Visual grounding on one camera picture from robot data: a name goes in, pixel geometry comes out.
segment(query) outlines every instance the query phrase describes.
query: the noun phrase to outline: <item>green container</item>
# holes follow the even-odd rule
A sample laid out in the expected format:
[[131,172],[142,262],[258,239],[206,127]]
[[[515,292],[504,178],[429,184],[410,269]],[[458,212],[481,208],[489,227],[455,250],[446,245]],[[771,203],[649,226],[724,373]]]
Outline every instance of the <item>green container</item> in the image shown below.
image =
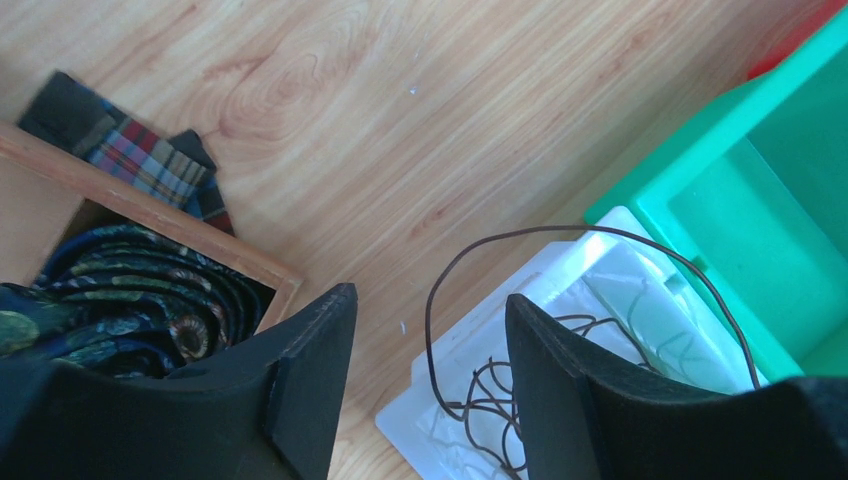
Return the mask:
[[708,105],[586,219],[616,205],[702,267],[769,380],[848,375],[848,10]]

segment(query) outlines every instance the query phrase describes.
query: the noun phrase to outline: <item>wooden box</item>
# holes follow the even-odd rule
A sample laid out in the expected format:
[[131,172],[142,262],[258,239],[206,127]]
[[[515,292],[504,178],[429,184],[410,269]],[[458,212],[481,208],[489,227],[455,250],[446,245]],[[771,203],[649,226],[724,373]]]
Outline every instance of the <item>wooden box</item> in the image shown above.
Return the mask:
[[0,282],[29,285],[65,239],[115,216],[273,289],[258,331],[285,318],[302,277],[273,257],[9,124],[0,124]]

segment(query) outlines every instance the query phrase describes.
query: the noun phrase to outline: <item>dark blue paisley fabric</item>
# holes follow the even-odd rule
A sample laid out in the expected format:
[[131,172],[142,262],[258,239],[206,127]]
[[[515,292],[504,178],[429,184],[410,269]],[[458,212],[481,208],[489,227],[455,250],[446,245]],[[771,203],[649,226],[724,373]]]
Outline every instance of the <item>dark blue paisley fabric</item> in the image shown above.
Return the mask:
[[134,224],[97,228],[32,288],[0,284],[0,356],[161,378],[253,335],[271,292]]

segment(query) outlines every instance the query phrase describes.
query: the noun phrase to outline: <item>white plastic tray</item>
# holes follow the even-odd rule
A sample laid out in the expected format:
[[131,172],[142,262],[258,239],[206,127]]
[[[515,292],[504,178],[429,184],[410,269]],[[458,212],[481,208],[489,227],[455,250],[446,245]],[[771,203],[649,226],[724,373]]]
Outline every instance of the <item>white plastic tray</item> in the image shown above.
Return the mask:
[[[624,207],[610,211],[599,225],[648,237]],[[504,304],[511,293],[523,293],[555,317],[618,318],[651,364],[670,378],[723,393],[751,388],[736,341],[670,259],[620,236],[587,233],[577,242],[546,246],[434,343],[436,373],[447,400],[465,400],[473,370],[490,356],[508,360]],[[616,324],[599,326],[587,338],[631,362],[641,361]],[[497,371],[511,386],[509,369]],[[501,451],[503,420],[475,413],[471,424],[479,443]],[[438,408],[423,353],[412,363],[412,386],[377,415],[377,426],[425,480],[508,479],[493,459],[471,447],[464,426]],[[520,441],[512,432],[507,438],[510,458],[522,463]],[[521,476],[527,478],[526,472]]]

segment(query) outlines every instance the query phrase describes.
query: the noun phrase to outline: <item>plaid fabric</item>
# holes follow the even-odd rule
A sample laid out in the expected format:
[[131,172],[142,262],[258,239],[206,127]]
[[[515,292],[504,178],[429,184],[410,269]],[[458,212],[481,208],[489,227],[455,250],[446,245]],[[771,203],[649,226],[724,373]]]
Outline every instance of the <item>plaid fabric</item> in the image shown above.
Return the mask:
[[218,230],[235,235],[233,222],[230,220],[230,214],[227,212],[221,191],[218,189],[218,182],[214,177],[205,185],[198,187],[197,192],[188,200],[183,210]]
[[227,213],[224,198],[221,196],[221,191],[218,189],[218,181],[214,176],[218,168],[215,166],[215,162],[212,161],[212,157],[203,148],[203,141],[200,139],[200,135],[194,130],[186,130],[179,135],[171,137],[168,141],[174,148],[208,168],[213,174],[210,175],[209,180],[205,184],[197,188],[194,196],[189,199],[183,210],[218,230],[235,236],[236,233],[233,230],[230,214]]
[[209,169],[131,118],[109,132],[86,159],[100,170],[176,208],[183,208]]
[[215,162],[193,130],[166,142],[62,72],[53,74],[18,126],[235,235],[214,178]]

